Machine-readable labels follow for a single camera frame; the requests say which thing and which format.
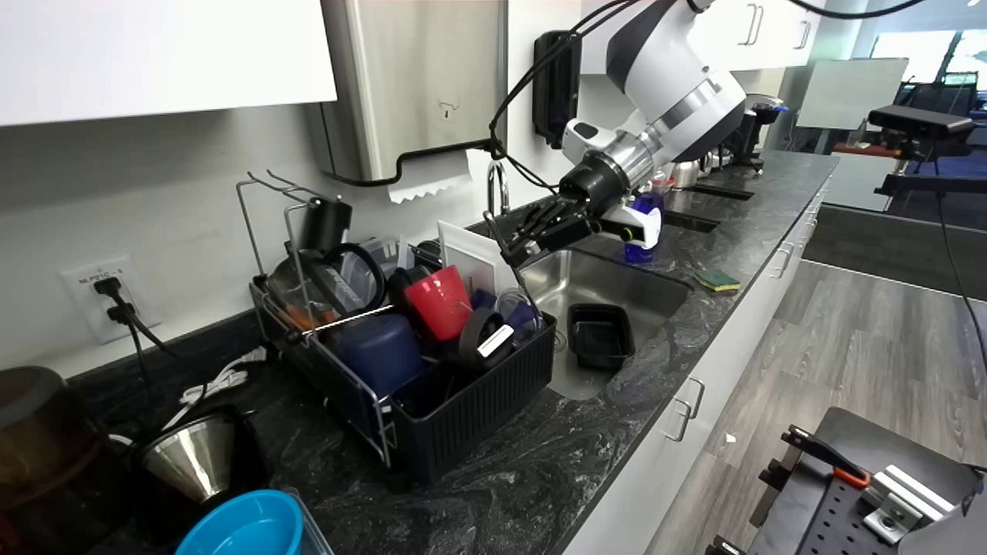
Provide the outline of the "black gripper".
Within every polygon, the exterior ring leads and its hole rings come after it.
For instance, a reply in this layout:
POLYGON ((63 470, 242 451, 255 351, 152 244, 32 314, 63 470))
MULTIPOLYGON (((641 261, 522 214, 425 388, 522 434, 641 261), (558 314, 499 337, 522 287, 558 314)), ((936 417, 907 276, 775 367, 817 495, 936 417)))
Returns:
POLYGON ((563 175, 563 197, 546 197, 496 217, 492 222, 493 240, 502 246, 502 260, 513 268, 522 268, 536 257, 558 252, 589 237, 595 233, 589 219, 605 217, 627 195, 627 187, 630 178, 622 166, 605 150, 589 150, 570 172, 563 175))

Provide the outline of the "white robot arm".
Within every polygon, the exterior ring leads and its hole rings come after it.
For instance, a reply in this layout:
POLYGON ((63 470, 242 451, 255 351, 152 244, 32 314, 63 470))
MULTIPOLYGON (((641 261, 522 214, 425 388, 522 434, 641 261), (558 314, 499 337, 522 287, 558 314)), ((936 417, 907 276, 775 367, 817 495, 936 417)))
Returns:
POLYGON ((525 214, 508 233, 485 217, 499 257, 522 268, 540 252, 565 251, 593 233, 614 234, 640 251, 655 251, 664 233, 655 178, 681 157, 698 157, 731 136, 748 108, 745 88, 729 70, 714 70, 690 50, 693 18, 714 0, 612 0, 599 17, 577 21, 569 39, 621 18, 608 38, 608 80, 644 117, 640 133, 601 131, 569 122, 563 150, 570 170, 554 197, 525 214))

